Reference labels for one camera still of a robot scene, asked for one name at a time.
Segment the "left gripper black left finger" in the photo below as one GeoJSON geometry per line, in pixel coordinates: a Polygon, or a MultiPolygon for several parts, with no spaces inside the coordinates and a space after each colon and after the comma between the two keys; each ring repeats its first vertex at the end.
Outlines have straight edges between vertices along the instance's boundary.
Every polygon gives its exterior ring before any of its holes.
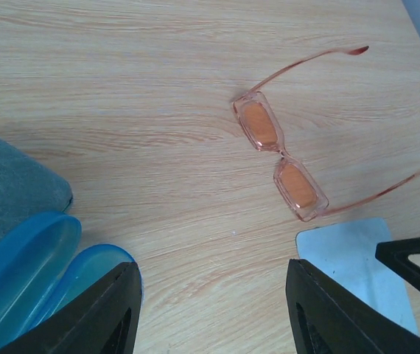
{"type": "Polygon", "coordinates": [[[132,353],[141,301],[137,263],[120,263],[0,353],[132,353]]]}

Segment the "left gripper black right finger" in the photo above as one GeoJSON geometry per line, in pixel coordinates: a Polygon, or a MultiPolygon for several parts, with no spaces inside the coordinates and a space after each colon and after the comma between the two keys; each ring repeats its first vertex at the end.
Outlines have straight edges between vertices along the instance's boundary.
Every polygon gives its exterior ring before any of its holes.
{"type": "Polygon", "coordinates": [[[420,337],[307,260],[289,261],[286,298],[297,353],[420,353],[420,337]]]}

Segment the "blue transparent glasses case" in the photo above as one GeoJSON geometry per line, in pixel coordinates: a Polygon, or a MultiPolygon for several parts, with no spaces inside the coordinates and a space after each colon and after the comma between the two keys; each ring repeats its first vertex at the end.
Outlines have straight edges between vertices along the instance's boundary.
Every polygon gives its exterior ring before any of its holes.
{"type": "Polygon", "coordinates": [[[46,321],[123,262],[124,249],[78,250],[81,223],[59,212],[32,216],[0,241],[0,349],[46,321]]]}

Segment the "green glasses case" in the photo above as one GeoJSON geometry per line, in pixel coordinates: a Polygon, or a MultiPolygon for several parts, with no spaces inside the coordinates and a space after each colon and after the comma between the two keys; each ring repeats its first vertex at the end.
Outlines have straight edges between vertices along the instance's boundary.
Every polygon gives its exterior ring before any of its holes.
{"type": "Polygon", "coordinates": [[[39,212],[65,212],[70,184],[54,171],[0,139],[0,240],[39,212]]]}

